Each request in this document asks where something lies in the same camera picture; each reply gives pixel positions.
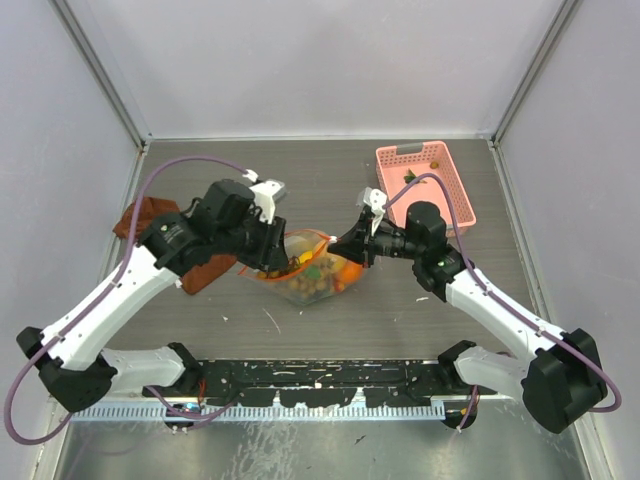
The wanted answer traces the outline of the brown longan bunch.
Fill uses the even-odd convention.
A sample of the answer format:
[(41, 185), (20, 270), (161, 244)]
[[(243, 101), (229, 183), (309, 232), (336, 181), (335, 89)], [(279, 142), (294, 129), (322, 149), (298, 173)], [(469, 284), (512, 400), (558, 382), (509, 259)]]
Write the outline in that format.
[(303, 299), (333, 294), (336, 272), (336, 261), (329, 257), (308, 261), (288, 280), (288, 286)]

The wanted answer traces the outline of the orange persimmon toy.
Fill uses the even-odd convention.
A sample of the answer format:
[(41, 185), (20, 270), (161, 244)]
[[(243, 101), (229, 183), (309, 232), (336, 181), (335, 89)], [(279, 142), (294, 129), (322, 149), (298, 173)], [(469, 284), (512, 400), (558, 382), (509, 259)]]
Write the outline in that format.
[(363, 273), (363, 266), (348, 261), (336, 274), (335, 279), (344, 285), (351, 285), (357, 282)]

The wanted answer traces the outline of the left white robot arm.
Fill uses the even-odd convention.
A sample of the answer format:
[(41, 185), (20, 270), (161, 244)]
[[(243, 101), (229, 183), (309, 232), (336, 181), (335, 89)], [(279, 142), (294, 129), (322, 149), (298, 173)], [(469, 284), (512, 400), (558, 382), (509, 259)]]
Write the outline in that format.
[(275, 213), (285, 194), (277, 180), (246, 186), (224, 179), (190, 211), (156, 216), (118, 269), (71, 312), (18, 335), (46, 390), (71, 413), (109, 393), (147, 386), (168, 387), (178, 396), (194, 393), (202, 367), (184, 345), (137, 351), (106, 345), (147, 302), (214, 256), (229, 255), (263, 272), (287, 267), (286, 221)]

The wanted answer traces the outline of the clear orange-zip bag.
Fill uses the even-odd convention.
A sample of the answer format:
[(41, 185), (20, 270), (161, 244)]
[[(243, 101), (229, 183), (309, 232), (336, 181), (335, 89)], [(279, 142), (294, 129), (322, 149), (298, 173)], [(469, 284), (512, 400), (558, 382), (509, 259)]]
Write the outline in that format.
[(338, 295), (354, 285), (364, 267), (328, 252), (332, 237), (312, 229), (284, 235), (289, 263), (284, 270), (265, 273), (243, 267), (238, 275), (301, 306)]

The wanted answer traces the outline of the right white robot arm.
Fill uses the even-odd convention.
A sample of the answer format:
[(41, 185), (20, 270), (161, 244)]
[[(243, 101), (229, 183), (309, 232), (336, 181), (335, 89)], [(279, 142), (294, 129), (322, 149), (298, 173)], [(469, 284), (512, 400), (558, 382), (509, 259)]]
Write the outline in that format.
[(328, 250), (370, 267), (378, 256), (406, 259), (418, 284), (483, 325), (509, 350), (490, 353), (461, 341), (441, 354), (438, 379), (459, 394), (470, 385), (521, 401), (544, 429), (559, 434), (608, 394), (595, 340), (582, 329), (567, 332), (506, 296), (447, 239), (438, 207), (416, 202), (402, 227), (375, 223), (364, 206), (356, 224)]

